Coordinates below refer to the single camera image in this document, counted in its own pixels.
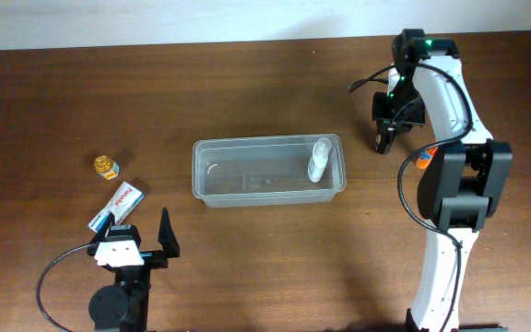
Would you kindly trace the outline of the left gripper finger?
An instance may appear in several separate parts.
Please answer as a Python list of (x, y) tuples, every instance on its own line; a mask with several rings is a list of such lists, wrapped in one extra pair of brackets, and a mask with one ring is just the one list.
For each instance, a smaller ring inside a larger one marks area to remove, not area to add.
[(115, 225), (114, 215), (111, 211), (107, 211), (105, 214), (99, 214), (91, 224), (92, 230), (96, 234), (92, 237), (91, 243), (101, 242), (107, 235), (110, 227)]
[(168, 258), (180, 256), (181, 248), (171, 226), (169, 211), (165, 207), (161, 211), (158, 242)]

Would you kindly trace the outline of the white Panadol medicine box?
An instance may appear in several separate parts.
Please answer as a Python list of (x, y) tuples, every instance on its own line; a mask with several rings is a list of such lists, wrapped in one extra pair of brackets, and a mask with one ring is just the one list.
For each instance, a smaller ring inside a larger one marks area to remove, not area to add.
[(144, 194), (140, 190), (128, 182), (122, 182), (106, 206), (89, 222), (88, 227), (98, 232), (111, 214), (114, 216), (114, 224), (120, 225), (143, 198)]

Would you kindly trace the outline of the orange tube white cap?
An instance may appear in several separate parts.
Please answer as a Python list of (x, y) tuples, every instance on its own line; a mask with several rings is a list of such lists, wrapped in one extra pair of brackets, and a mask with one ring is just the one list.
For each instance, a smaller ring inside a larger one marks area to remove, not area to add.
[(427, 148), (423, 150), (415, 162), (416, 166), (421, 170), (426, 170), (429, 167), (436, 152), (437, 152), (436, 147)]

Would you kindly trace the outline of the white spray bottle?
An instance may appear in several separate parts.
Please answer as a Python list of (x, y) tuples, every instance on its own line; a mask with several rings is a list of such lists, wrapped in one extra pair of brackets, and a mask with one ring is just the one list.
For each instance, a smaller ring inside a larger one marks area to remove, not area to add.
[(310, 161), (308, 163), (308, 176), (311, 182), (318, 183), (325, 171), (332, 143), (326, 138), (319, 138), (314, 146)]

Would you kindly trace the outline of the dark bottle white cap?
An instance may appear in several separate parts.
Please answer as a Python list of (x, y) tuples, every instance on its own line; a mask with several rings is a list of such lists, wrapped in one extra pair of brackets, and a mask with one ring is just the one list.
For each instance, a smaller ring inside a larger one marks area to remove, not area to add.
[(375, 151), (386, 155), (392, 147), (392, 134), (390, 132), (378, 132), (375, 140)]

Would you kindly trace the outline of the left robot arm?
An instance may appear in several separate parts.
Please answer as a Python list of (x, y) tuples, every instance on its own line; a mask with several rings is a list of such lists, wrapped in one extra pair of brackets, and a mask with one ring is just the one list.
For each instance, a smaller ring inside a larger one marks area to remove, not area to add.
[(113, 284), (97, 290), (89, 301), (88, 313), (96, 331), (147, 329), (151, 272), (166, 269), (169, 260), (181, 252), (166, 208), (161, 211), (158, 243), (159, 250), (142, 251), (137, 227), (118, 225), (113, 214), (96, 229), (88, 254), (114, 275)]

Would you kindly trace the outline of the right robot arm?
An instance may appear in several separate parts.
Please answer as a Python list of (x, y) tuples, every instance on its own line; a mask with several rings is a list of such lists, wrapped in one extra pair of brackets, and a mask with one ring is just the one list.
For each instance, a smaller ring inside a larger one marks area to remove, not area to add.
[(388, 89), (373, 96), (376, 150), (390, 151), (395, 137), (430, 122), (435, 140), (404, 161), (426, 161), (409, 216), (427, 231), (416, 298), (407, 331), (457, 331), (466, 264), (486, 219), (497, 209), (513, 152), (480, 121), (451, 39), (403, 30), (392, 42)]

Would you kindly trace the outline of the clear plastic container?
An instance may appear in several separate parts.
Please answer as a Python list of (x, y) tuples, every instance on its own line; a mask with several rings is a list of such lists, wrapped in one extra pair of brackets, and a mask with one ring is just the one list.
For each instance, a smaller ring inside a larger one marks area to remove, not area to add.
[[(321, 179), (308, 164), (315, 143), (331, 147)], [(210, 208), (327, 202), (347, 186), (342, 144), (335, 134), (200, 140), (192, 152), (192, 191)]]

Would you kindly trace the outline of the small gold-lid jar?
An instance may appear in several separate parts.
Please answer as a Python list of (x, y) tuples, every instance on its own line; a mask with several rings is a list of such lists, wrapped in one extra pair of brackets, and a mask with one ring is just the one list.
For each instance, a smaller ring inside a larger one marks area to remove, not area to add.
[(106, 180), (111, 180), (119, 175), (119, 165), (110, 157), (101, 155), (94, 160), (95, 171)]

